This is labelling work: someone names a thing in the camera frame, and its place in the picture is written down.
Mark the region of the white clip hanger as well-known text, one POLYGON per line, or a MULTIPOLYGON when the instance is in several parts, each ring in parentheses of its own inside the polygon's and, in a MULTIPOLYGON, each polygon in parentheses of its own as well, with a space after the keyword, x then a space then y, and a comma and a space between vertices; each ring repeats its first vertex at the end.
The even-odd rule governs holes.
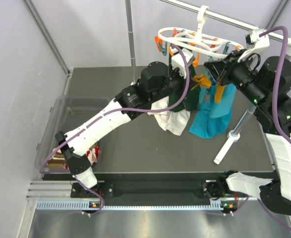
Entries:
POLYGON ((198 66, 201 55, 206 55, 213 59, 223 59, 229 54, 229 48, 234 50, 242 50, 244 47, 234 41, 222 39, 203 33, 203 28, 207 19, 206 11, 208 6, 200 7, 197 13, 197 30, 192 31, 179 27, 166 27, 158 31, 155 37, 158 51, 163 55, 169 54, 174 56, 175 50, 171 45, 176 45, 181 48, 186 48, 189 51, 196 52, 194 58, 194 66, 198 66))

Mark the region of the orange sock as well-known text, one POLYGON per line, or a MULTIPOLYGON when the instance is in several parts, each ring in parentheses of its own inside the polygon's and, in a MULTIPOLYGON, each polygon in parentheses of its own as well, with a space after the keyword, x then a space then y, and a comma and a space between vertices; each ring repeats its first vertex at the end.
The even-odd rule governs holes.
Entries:
POLYGON ((194 76, 193 80, 198 83, 201 87, 210 88, 212 86, 212 82, 208 76, 204 76, 201 74, 200 76, 194 76))
POLYGON ((214 102, 215 103, 220 103, 222 100, 223 92, 225 90, 226 86, 217 84, 216 85, 216 91, 215 91, 215 96, 214 96, 214 102))

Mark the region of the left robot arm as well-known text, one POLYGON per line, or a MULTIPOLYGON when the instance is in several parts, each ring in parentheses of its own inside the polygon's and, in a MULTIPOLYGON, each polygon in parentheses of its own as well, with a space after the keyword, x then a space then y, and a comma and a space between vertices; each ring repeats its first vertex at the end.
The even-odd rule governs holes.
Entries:
POLYGON ((187 94, 195 86, 195 76, 194 67, 189 63, 152 62, 142 70, 136 83, 123 88, 99 113, 78 128, 55 135, 71 175, 87 196, 95 196, 99 191, 98 180, 86 155, 88 149, 143 113, 172 111, 188 98, 187 94))

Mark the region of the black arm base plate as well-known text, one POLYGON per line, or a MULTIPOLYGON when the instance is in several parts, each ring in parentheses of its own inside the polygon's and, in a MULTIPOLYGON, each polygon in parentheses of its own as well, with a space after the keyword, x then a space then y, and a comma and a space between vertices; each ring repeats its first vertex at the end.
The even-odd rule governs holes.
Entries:
POLYGON ((235 195, 222 190, 212 180, 101 180, 91 190, 103 198, 115 198, 126 194, 192 194, 198 198, 220 198, 235 195))

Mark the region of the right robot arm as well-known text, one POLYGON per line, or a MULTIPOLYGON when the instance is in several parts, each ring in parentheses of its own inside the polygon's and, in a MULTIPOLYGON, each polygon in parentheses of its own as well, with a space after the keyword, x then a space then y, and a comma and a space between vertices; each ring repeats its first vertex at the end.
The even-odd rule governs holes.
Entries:
POLYGON ((259 199, 271 212, 291 216, 291 62, 279 56, 257 60, 255 68, 243 51, 204 63, 221 86, 232 85, 255 107, 254 115, 273 151, 277 178, 257 178, 228 171, 217 180, 223 196, 240 192, 259 199))

